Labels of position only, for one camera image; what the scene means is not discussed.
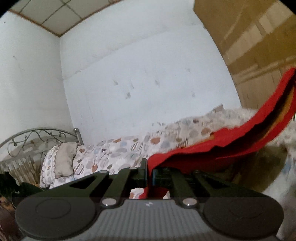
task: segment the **white wall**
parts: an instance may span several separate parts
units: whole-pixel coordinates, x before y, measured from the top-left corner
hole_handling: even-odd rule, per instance
[[[59,38],[7,12],[0,18],[0,142],[35,127],[73,129]]]
[[[124,0],[61,38],[65,91],[86,143],[240,107],[192,0]]]

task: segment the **gray ribbed surface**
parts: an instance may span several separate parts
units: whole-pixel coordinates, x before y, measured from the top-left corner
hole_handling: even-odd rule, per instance
[[[24,238],[24,241],[32,240],[34,239]],[[231,241],[234,239],[212,231],[197,211],[181,208],[173,200],[126,200],[119,208],[104,210],[89,230],[69,240]],[[263,240],[277,239],[269,237]]]

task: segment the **metal screw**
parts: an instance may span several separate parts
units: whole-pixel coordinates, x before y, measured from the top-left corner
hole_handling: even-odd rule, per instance
[[[182,203],[186,206],[193,206],[197,204],[197,200],[189,197],[189,198],[183,199]]]
[[[116,200],[114,198],[105,198],[103,201],[102,201],[102,204],[104,206],[113,206],[116,204]]]

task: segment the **metal headboard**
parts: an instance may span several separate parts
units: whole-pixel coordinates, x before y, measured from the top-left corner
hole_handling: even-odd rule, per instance
[[[0,144],[0,173],[9,172],[18,182],[39,184],[40,170],[46,153],[55,145],[83,141],[78,128],[73,133],[56,128],[21,131]]]

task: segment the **pillow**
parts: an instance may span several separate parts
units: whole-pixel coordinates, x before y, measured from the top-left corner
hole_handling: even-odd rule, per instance
[[[77,152],[78,143],[67,142],[59,145],[53,170],[55,178],[73,175],[73,159]]]
[[[55,179],[54,166],[57,150],[59,146],[54,146],[48,151],[42,164],[40,173],[40,184],[39,187],[47,188]]]

